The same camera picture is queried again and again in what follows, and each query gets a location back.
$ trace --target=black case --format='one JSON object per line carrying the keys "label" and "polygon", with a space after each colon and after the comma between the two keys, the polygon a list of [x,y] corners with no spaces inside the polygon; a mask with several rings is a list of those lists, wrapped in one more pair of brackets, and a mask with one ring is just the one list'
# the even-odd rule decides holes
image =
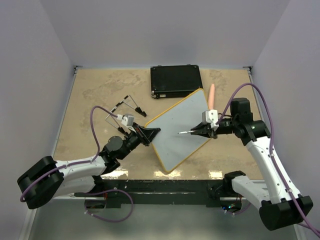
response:
{"label": "black case", "polygon": [[153,66],[151,96],[160,98],[184,98],[203,88],[198,65]]}

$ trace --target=tan table surface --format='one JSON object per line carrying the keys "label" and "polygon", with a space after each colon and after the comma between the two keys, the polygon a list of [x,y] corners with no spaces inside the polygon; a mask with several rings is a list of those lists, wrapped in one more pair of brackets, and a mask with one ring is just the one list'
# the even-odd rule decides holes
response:
{"label": "tan table surface", "polygon": [[[200,69],[204,92],[215,84],[214,108],[219,113],[225,108],[231,94],[243,83],[250,82],[242,69]],[[94,105],[112,109],[126,95],[146,112],[147,117],[122,104],[116,114],[133,114],[135,122],[144,126],[148,121],[171,107],[181,98],[152,99],[149,69],[79,69],[63,120],[54,153],[55,160],[69,161],[93,156],[97,151],[90,129],[90,110]],[[250,100],[255,120],[260,119],[253,90],[246,86],[236,97]],[[122,136],[105,121],[107,114],[95,110],[93,123],[101,148],[114,135]],[[221,179],[225,173],[241,170],[251,179],[262,179],[258,166],[236,136],[220,135],[211,139],[174,171],[167,174],[162,169],[153,147],[139,145],[114,172],[103,176],[111,179]]]}

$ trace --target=white wall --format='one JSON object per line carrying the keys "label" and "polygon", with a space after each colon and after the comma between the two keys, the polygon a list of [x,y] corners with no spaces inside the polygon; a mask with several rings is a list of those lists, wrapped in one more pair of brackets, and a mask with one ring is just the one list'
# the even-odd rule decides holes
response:
{"label": "white wall", "polygon": [[41,0],[84,66],[252,66],[289,0]]}
{"label": "white wall", "polygon": [[72,64],[39,0],[0,2],[0,239],[19,237],[27,211],[18,177],[52,152]]}
{"label": "white wall", "polygon": [[291,0],[253,66],[275,125],[275,146],[286,170],[314,206],[320,227],[320,1]]}

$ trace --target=black base frame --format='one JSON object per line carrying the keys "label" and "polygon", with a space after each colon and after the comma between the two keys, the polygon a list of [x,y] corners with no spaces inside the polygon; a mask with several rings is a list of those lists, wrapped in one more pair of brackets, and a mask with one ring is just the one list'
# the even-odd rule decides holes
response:
{"label": "black base frame", "polygon": [[[205,205],[208,208],[221,207],[220,197],[236,197],[217,191],[222,180],[119,180],[104,179],[90,193],[119,189],[126,191],[134,204],[154,205]],[[76,197],[86,197],[85,193],[76,193]],[[128,197],[119,192],[107,194],[107,208],[120,208],[121,204],[130,204]]]}

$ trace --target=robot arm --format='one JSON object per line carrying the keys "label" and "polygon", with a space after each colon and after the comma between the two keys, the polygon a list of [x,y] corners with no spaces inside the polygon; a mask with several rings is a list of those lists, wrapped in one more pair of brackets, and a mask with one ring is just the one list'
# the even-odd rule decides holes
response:
{"label": "robot arm", "polygon": [[102,182],[100,175],[117,169],[120,166],[118,160],[123,160],[139,144],[149,146],[161,130],[144,128],[136,124],[129,114],[118,115],[118,119],[130,130],[130,134],[124,139],[111,137],[95,159],[92,156],[54,161],[52,156],[46,156],[19,177],[17,183],[21,192],[29,188],[24,195],[29,209],[39,208],[57,196],[94,191]]}
{"label": "robot arm", "polygon": [[313,202],[309,196],[301,195],[273,147],[275,162],[289,184],[289,190],[286,189],[270,156],[271,134],[266,124],[262,120],[253,120],[250,102],[246,98],[234,98],[230,105],[230,112],[229,118],[223,118],[219,124],[216,124],[218,112],[205,111],[202,114],[202,122],[192,128],[189,133],[214,139],[221,134],[235,134],[257,162],[268,190],[265,191],[256,186],[243,172],[236,171],[224,176],[223,191],[244,196],[259,210],[261,220],[269,230],[301,223],[303,218],[293,203],[289,191],[305,215],[313,207]]}

